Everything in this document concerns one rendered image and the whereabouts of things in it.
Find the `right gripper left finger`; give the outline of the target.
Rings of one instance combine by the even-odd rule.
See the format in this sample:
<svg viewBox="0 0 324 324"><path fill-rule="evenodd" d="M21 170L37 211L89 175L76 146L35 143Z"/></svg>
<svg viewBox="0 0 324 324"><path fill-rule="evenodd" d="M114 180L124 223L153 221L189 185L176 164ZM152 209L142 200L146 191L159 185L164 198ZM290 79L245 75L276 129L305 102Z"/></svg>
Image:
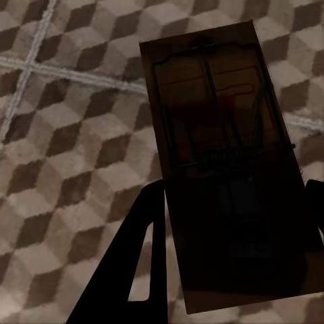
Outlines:
<svg viewBox="0 0 324 324"><path fill-rule="evenodd" d="M152 222L150 294L147 301L128 301ZM163 180L140 191L66 324L168 324Z"/></svg>

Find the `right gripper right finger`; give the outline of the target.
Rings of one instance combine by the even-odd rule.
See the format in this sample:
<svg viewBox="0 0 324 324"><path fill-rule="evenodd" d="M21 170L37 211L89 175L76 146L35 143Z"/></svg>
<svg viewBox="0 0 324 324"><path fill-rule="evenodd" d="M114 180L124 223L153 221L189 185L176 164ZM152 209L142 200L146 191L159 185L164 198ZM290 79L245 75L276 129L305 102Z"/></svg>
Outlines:
<svg viewBox="0 0 324 324"><path fill-rule="evenodd" d="M324 182L311 179L306 184L306 191L312 218L324 234Z"/></svg>

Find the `mousetrap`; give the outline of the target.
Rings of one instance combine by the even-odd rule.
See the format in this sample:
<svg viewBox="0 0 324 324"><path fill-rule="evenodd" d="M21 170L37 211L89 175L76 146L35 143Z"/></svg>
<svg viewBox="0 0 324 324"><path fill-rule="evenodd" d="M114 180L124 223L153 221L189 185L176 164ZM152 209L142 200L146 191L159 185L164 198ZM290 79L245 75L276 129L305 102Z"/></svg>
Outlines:
<svg viewBox="0 0 324 324"><path fill-rule="evenodd" d="M324 292L252 20L139 43L186 314Z"/></svg>

